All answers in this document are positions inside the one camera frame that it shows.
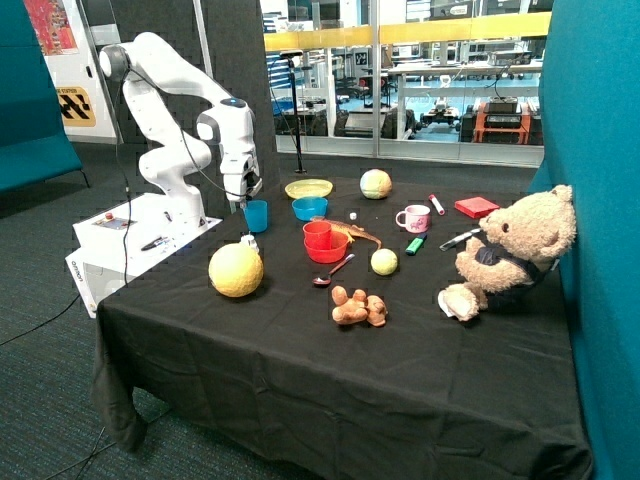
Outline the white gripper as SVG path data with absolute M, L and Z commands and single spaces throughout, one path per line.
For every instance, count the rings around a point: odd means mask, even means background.
M 240 209 L 245 209 L 246 200 L 253 200 L 263 186 L 258 160 L 252 153 L 224 154 L 220 172 L 227 199 L 238 202 Z

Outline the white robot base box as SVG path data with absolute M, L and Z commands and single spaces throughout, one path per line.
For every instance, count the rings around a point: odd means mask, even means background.
M 66 263 L 88 315 L 94 318 L 100 301 L 219 223 L 206 217 L 193 227 L 181 224 L 164 195 L 145 193 L 74 224 L 80 247 Z M 158 237 L 169 241 L 141 250 Z

